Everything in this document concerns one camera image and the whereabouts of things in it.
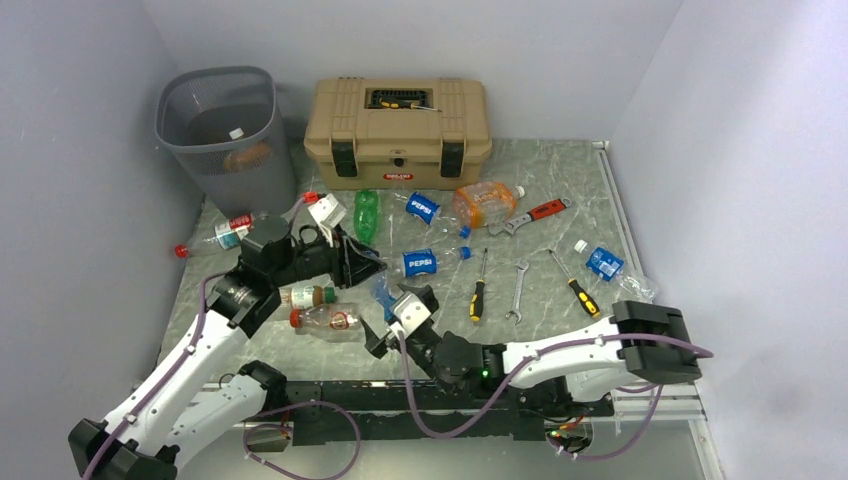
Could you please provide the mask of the green plastic bottle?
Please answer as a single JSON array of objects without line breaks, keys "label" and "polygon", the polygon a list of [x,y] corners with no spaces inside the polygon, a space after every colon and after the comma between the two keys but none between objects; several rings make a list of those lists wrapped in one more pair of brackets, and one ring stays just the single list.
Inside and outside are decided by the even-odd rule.
[{"label": "green plastic bottle", "polygon": [[380,199],[375,190],[363,189],[354,197],[353,227],[356,238],[371,246],[378,231],[380,219]]}]

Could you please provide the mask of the clear bottle blue label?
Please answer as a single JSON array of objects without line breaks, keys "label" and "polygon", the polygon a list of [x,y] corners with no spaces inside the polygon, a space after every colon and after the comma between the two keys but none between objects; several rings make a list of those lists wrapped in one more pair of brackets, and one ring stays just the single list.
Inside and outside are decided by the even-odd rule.
[{"label": "clear bottle blue label", "polygon": [[390,323],[393,318],[392,307],[396,302],[396,298],[392,295],[386,271],[382,271],[372,277],[369,291],[373,299],[381,306],[384,321]]}]

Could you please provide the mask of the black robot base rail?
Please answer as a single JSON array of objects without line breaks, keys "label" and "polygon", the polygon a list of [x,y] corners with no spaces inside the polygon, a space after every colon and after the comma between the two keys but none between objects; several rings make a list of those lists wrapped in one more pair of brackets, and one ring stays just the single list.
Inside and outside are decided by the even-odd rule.
[{"label": "black robot base rail", "polygon": [[468,373],[468,385],[447,389],[433,380],[413,380],[406,390],[402,380],[284,380],[273,387],[253,421],[269,421],[292,428],[296,446],[361,440],[416,440],[425,438],[409,408],[416,405],[426,426],[447,432],[458,428],[491,401],[492,407],[464,431],[466,437],[510,437],[531,441],[556,424],[572,427],[591,416],[611,413],[605,398],[576,402],[564,378],[534,387],[497,390],[506,373],[492,361]]}]

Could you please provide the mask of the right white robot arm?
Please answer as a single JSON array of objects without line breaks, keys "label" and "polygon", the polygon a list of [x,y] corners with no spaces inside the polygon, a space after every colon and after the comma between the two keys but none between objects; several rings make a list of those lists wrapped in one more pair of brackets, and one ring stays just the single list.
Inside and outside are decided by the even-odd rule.
[{"label": "right white robot arm", "polygon": [[439,302],[430,286],[401,289],[382,332],[362,325],[365,348],[376,358],[401,352],[447,394],[486,398],[561,380],[551,388],[552,404],[560,413],[574,415],[588,402],[636,380],[655,385],[698,380],[699,360],[712,355],[691,342],[675,308],[619,301],[610,315],[581,330],[483,344],[435,331],[432,316]]}]

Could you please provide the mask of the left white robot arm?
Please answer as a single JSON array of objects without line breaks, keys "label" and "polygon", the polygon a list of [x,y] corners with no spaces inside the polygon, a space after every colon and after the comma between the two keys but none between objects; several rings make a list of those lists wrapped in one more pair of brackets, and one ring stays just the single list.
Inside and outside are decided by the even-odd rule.
[{"label": "left white robot arm", "polygon": [[173,479],[234,423],[279,417],[289,407],[287,379],[255,360],[221,391],[194,404],[217,367],[251,339],[281,305],[280,290],[329,275],[340,288],[386,270],[379,253],[341,226],[314,225],[303,241],[284,219],[258,222],[242,239],[237,264],[200,290],[199,311],[166,358],[101,421],[81,420],[68,436],[84,479]]}]

